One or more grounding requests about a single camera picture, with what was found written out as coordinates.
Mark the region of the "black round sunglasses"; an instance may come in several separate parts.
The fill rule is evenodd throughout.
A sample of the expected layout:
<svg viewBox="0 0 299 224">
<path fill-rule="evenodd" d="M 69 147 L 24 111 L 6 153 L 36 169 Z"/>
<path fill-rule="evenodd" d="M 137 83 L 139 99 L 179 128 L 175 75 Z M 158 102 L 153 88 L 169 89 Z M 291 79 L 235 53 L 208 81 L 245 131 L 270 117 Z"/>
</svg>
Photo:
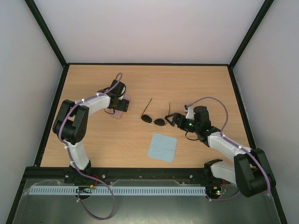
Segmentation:
<svg viewBox="0 0 299 224">
<path fill-rule="evenodd" d="M 166 107 L 159 107 L 160 105 L 153 105 L 152 104 L 153 98 L 149 100 L 147 105 L 145 106 L 140 119 L 141 121 L 156 125 L 156 126 L 165 126 L 167 121 L 165 119 L 166 115 L 170 115 L 171 104 L 168 103 L 168 109 Z"/>
</svg>

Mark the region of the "pink glasses case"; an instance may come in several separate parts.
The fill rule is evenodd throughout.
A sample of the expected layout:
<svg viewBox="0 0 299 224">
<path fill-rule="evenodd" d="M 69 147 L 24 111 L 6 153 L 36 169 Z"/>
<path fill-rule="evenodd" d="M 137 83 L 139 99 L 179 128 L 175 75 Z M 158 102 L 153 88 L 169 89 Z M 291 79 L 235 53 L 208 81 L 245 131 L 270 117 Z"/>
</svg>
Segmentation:
<svg viewBox="0 0 299 224">
<path fill-rule="evenodd" d="M 127 112 L 128 106 L 131 100 L 131 96 L 128 94 L 125 94 L 121 100 L 120 107 L 114 110 L 114 114 L 111 116 L 115 119 L 121 119 L 123 114 Z"/>
</svg>

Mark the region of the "light blue cleaning cloth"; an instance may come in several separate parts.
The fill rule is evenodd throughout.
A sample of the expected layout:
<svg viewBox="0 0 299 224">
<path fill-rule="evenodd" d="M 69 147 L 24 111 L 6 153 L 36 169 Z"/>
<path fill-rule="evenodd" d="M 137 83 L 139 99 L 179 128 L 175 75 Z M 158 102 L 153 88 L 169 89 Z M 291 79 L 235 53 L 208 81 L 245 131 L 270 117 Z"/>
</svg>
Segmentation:
<svg viewBox="0 0 299 224">
<path fill-rule="evenodd" d="M 161 134 L 153 134 L 148 157 L 166 162 L 173 162 L 176 152 L 177 139 Z"/>
</svg>

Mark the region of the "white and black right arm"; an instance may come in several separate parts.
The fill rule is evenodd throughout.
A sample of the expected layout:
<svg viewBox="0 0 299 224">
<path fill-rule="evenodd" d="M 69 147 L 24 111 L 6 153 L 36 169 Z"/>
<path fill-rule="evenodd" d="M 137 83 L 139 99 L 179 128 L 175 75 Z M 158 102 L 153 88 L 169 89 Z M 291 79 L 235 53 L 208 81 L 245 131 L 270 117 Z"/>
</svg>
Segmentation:
<svg viewBox="0 0 299 224">
<path fill-rule="evenodd" d="M 218 179 L 229 181 L 235 184 L 245 197 L 270 193 L 276 186 L 265 152 L 260 148 L 244 147 L 214 127 L 207 107 L 189 107 L 186 115 L 176 112 L 165 116 L 165 119 L 171 126 L 177 126 L 186 133 L 195 133 L 197 140 L 218 150 L 233 162 L 210 162 L 204 171 L 207 182 L 213 183 Z"/>
</svg>

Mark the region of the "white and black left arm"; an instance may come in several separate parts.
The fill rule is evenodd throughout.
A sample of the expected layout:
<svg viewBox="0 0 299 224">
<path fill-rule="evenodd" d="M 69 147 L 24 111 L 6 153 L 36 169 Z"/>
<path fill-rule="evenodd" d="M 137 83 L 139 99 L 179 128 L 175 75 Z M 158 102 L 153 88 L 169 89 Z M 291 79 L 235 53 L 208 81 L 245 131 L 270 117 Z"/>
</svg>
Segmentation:
<svg viewBox="0 0 299 224">
<path fill-rule="evenodd" d="M 88 118 L 100 110 L 120 119 L 127 112 L 130 96 L 126 95 L 126 85 L 113 80 L 110 87 L 79 101 L 64 100 L 61 104 L 53 132 L 65 144 L 70 156 L 70 165 L 85 170 L 90 160 L 85 152 L 83 138 L 86 134 Z"/>
</svg>

